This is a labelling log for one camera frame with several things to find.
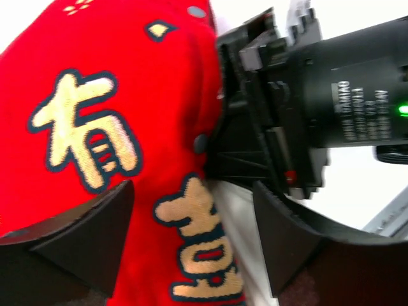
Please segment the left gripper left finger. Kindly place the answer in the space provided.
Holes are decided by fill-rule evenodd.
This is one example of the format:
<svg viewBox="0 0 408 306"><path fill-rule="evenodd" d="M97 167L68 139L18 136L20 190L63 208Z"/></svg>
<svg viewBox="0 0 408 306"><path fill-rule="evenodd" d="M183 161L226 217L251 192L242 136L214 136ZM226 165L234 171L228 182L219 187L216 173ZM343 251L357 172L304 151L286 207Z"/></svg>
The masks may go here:
<svg viewBox="0 0 408 306"><path fill-rule="evenodd" d="M135 190L123 181L91 201L1 237L1 305L106 305Z"/></svg>

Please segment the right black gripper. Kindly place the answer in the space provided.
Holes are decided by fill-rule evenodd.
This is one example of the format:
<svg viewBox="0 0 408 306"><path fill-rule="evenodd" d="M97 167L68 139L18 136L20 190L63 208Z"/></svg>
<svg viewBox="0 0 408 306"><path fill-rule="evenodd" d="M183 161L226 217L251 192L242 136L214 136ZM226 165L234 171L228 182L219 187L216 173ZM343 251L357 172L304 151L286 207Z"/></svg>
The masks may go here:
<svg viewBox="0 0 408 306"><path fill-rule="evenodd" d="M325 40L313 14L277 36L268 8L218 37L217 51L209 179L305 199L323 185L330 148L372 146L380 162L407 164L406 17Z"/></svg>

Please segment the white pillow insert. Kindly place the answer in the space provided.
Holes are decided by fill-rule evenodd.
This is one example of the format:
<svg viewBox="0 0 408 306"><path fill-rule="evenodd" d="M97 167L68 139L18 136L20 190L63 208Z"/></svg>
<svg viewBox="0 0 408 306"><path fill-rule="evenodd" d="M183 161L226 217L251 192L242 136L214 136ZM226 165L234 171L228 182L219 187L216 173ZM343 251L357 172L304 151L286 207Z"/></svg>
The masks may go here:
<svg viewBox="0 0 408 306"><path fill-rule="evenodd" d="M247 305L273 306L265 260L256 223L252 192L229 182L207 182L224 229L233 246L244 280Z"/></svg>

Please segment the red printed pillowcase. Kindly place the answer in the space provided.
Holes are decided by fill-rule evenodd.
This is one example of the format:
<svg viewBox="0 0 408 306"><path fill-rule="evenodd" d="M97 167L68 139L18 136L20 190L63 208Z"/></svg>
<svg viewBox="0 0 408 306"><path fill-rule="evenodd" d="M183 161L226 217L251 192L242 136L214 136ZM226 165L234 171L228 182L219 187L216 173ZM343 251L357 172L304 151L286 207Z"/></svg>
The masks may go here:
<svg viewBox="0 0 408 306"><path fill-rule="evenodd" d="M53 1L1 54L1 233L130 180L109 305L245 305L203 183L221 110L208 1Z"/></svg>

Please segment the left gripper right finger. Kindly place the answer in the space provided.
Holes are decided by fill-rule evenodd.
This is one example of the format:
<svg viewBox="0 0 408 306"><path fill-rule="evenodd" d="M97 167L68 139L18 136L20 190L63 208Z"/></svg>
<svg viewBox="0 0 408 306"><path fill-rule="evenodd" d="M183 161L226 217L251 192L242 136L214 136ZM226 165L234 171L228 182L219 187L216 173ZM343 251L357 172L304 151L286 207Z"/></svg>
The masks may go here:
<svg viewBox="0 0 408 306"><path fill-rule="evenodd" d="M406 305L407 241L333 221L255 182L272 296L280 305Z"/></svg>

